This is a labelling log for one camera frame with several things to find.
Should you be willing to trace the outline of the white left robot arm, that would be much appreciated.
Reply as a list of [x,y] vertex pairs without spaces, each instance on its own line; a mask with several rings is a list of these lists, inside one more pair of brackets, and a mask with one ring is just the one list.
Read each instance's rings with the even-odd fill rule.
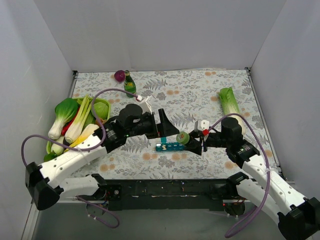
[[117,116],[99,127],[75,148],[42,164],[31,162],[25,167],[25,186],[39,211],[55,205],[61,198],[78,195],[101,200],[106,187],[99,174],[70,178],[78,169],[123,146],[127,138],[146,136],[147,139],[169,137],[179,130],[169,121],[165,111],[158,111],[160,122],[154,113],[137,104],[128,104]]

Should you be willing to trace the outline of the teal weekly pill organizer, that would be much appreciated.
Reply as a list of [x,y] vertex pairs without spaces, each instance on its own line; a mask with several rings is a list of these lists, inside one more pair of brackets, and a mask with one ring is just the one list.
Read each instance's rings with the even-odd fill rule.
[[166,137],[160,138],[160,143],[156,143],[156,152],[179,152],[183,151],[185,146],[178,142],[168,142]]

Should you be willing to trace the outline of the green pill bottle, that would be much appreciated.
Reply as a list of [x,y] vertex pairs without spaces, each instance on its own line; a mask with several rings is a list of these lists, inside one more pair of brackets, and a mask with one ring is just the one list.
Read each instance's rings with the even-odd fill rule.
[[176,136],[176,141],[184,146],[188,146],[190,144],[191,137],[190,135],[185,132],[181,131],[177,136]]

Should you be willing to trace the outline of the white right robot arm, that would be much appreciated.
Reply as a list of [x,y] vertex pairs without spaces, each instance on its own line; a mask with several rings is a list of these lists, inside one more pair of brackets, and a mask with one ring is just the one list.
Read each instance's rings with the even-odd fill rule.
[[198,155],[208,147],[225,148],[228,158],[242,170],[227,179],[227,195],[243,197],[256,206],[250,219],[263,211],[287,240],[306,240],[320,230],[319,200],[307,198],[272,170],[267,158],[243,138],[236,118],[223,117],[220,132],[211,129],[208,121],[201,120],[194,131],[180,132],[176,140]]

